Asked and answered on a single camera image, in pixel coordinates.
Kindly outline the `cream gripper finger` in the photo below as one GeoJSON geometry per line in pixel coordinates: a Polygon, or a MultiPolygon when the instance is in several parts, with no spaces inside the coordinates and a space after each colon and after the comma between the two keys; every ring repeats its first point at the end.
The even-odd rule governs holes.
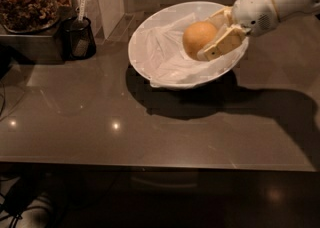
{"type": "Polygon", "coordinates": [[[231,11],[231,7],[225,6],[209,16],[207,21],[212,23],[215,27],[222,27],[223,25],[230,27],[233,24],[231,11]]]}
{"type": "Polygon", "coordinates": [[[225,28],[221,35],[205,45],[198,53],[200,61],[212,61],[238,48],[246,38],[245,31],[236,25],[225,28]]]}

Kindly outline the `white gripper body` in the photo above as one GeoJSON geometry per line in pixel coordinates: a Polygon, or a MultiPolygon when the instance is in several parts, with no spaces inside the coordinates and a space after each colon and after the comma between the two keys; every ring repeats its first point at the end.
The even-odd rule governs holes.
{"type": "Polygon", "coordinates": [[[266,34],[279,24],[273,0],[236,0],[231,14],[233,23],[250,36],[266,34]]]}

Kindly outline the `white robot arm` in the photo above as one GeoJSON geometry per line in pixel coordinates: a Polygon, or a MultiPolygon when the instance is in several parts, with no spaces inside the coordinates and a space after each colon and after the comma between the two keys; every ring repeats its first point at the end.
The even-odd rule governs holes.
{"type": "Polygon", "coordinates": [[[232,7],[223,7],[206,19],[221,29],[197,58],[217,59],[238,48],[248,36],[261,36],[293,16],[319,11],[320,0],[236,0],[232,7]]]}

